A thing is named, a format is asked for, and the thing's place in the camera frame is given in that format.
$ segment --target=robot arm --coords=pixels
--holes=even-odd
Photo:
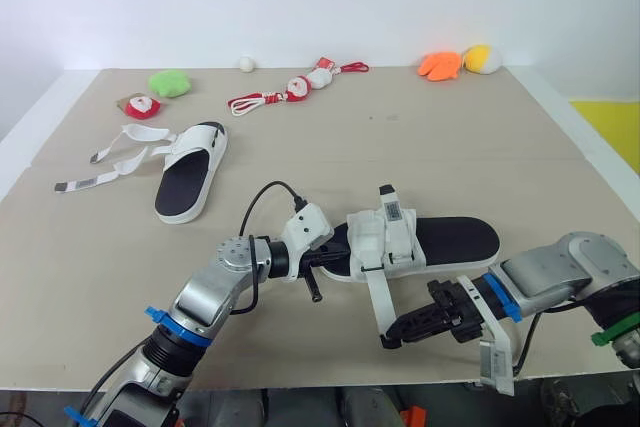
[[[466,276],[458,281],[429,282],[434,303],[400,316],[387,337],[416,342],[451,331],[458,342],[467,342],[482,336],[484,324],[495,340],[480,344],[482,379],[512,393],[510,343],[497,320],[511,317],[519,322],[532,314],[584,306],[604,330],[592,341],[612,341],[625,365],[640,367],[640,272],[604,235],[571,233],[496,264],[473,281]],[[574,302],[554,308],[567,300]]]
[[[236,237],[183,287],[168,312],[146,311],[156,329],[124,363],[109,390],[89,415],[67,409],[83,427],[173,427],[176,402],[193,371],[224,325],[240,294],[267,278],[307,278],[303,254],[322,245],[333,229],[320,208],[306,204],[290,219],[282,241]]]

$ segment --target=green cable tie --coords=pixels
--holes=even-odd
[[[613,339],[633,329],[638,324],[640,324],[640,312],[626,316],[604,332],[596,332],[591,336],[591,341],[599,347],[607,345]]]

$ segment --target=beige table surface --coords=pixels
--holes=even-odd
[[[152,330],[145,307],[167,308],[216,244],[237,233],[248,202],[273,179],[290,182],[336,225],[347,213],[375,207],[378,186],[391,182],[420,215],[491,223],[502,259],[592,230],[618,240],[638,262],[638,223],[505,70],[428,83],[413,69],[377,68],[341,75],[305,102],[241,118],[227,112],[226,99],[277,89],[299,71],[192,70],[193,91],[148,124],[176,131],[207,120],[227,126],[229,149],[198,219],[169,226],[155,216],[160,160],[108,185],[55,194],[57,181],[109,169],[88,159],[128,122],[115,100],[145,91],[150,73],[102,72],[0,203],[0,388],[88,389]],[[277,235],[290,214],[290,199],[275,190],[256,207],[249,230]],[[427,280],[391,282],[399,313],[430,301]],[[319,304],[303,281],[263,284],[259,307],[230,318],[192,387],[478,378],[476,341],[458,344],[442,334],[383,350],[366,285],[320,273],[318,282]],[[517,354],[529,319],[503,324]],[[543,317],[523,375],[622,370],[611,349],[591,344],[596,330],[580,309]]]

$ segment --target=orange plush toy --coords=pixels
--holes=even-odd
[[[426,75],[431,81],[455,79],[461,67],[462,56],[457,52],[438,52],[424,58],[418,67],[418,74]]]

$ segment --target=green plush toy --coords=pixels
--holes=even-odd
[[[191,90],[187,74],[180,70],[163,70],[149,77],[149,88],[160,97],[178,97]]]

